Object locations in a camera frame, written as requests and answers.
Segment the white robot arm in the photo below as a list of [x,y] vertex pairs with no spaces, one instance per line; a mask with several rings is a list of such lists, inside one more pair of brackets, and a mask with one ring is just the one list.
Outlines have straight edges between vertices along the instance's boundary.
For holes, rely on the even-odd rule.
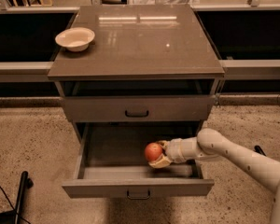
[[196,137],[157,141],[145,148],[148,164],[155,169],[216,156],[224,157],[274,194],[270,224],[280,224],[280,161],[237,145],[209,128],[200,130]]

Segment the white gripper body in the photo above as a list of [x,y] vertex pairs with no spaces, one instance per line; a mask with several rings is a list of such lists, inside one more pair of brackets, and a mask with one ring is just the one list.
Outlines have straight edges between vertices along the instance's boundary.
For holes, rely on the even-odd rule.
[[183,163],[186,161],[181,152],[182,140],[180,138],[168,141],[166,144],[165,154],[173,163]]

